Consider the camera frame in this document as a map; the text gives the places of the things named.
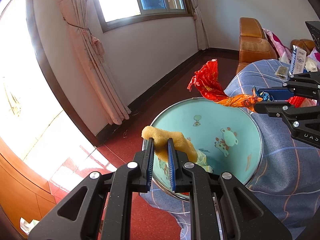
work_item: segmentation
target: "wooden cabinet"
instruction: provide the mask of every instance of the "wooden cabinet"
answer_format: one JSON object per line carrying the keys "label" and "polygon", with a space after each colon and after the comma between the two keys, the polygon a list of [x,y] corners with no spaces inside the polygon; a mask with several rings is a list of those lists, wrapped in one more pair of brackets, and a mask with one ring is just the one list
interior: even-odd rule
{"label": "wooden cabinet", "polygon": [[56,202],[50,194],[48,181],[18,157],[11,156],[10,151],[0,139],[0,204],[15,228],[27,238],[20,229],[20,218],[27,222],[41,220]]}

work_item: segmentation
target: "silver screw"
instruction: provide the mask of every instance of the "silver screw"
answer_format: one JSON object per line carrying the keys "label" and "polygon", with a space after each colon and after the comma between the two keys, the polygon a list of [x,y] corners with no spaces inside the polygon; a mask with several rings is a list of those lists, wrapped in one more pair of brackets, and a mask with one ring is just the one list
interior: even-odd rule
{"label": "silver screw", "polygon": [[195,166],[195,164],[192,162],[187,162],[184,164],[184,167],[187,169],[192,169],[194,166]]}
{"label": "silver screw", "polygon": [[232,178],[232,175],[231,175],[231,173],[229,173],[229,172],[224,172],[224,173],[222,173],[222,177],[223,177],[224,179],[231,179],[231,178]]}
{"label": "silver screw", "polygon": [[100,176],[100,174],[97,171],[91,172],[90,175],[89,175],[89,177],[91,179],[97,179],[97,178],[99,178],[99,176]]}
{"label": "silver screw", "polygon": [[127,164],[127,167],[130,169],[134,169],[134,168],[138,167],[138,164],[136,162],[129,162]]}

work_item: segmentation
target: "red tile floor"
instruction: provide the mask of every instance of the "red tile floor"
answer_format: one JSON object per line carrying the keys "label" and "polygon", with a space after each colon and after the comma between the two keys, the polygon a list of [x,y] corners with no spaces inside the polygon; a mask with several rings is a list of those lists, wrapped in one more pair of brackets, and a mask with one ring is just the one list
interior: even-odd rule
{"label": "red tile floor", "polygon": [[[135,152],[141,150],[143,141],[141,131],[145,126],[149,125],[162,110],[170,105],[187,98],[200,96],[195,88],[191,92],[187,90],[188,83],[194,72],[213,58],[218,59],[218,80],[221,86],[226,88],[236,74],[237,55],[213,51],[203,52],[185,70],[172,78],[147,102],[143,103],[104,145],[92,153],[83,149],[85,158],[82,161],[75,163],[74,160],[68,158],[64,162],[59,168],[60,173],[58,170],[49,181],[56,201],[58,202],[65,197],[90,172],[100,171],[105,174],[130,162]],[[180,226],[169,213],[151,207],[144,199],[135,194],[132,199],[131,239],[179,240]]]}

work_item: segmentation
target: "yellow sponge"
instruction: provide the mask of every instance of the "yellow sponge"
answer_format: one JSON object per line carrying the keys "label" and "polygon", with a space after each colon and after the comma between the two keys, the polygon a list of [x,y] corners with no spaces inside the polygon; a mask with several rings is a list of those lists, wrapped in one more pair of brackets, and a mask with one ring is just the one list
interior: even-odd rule
{"label": "yellow sponge", "polygon": [[154,139],[155,153],[157,157],[167,162],[167,142],[169,138],[173,139],[174,148],[178,151],[185,152],[190,162],[196,163],[198,155],[192,143],[187,140],[181,132],[168,132],[152,126],[146,126],[142,130],[142,138],[148,140]]}

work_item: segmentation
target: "snack wrapper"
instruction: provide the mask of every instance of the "snack wrapper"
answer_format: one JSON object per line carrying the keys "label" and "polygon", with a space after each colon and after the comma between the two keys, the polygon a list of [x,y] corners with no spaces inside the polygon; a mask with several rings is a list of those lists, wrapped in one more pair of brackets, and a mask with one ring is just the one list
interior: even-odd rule
{"label": "snack wrapper", "polygon": [[218,61],[208,61],[203,67],[195,72],[188,89],[191,91],[194,85],[201,95],[223,106],[246,107],[254,112],[253,106],[256,102],[263,101],[263,98],[254,95],[236,95],[228,97],[218,82]]}

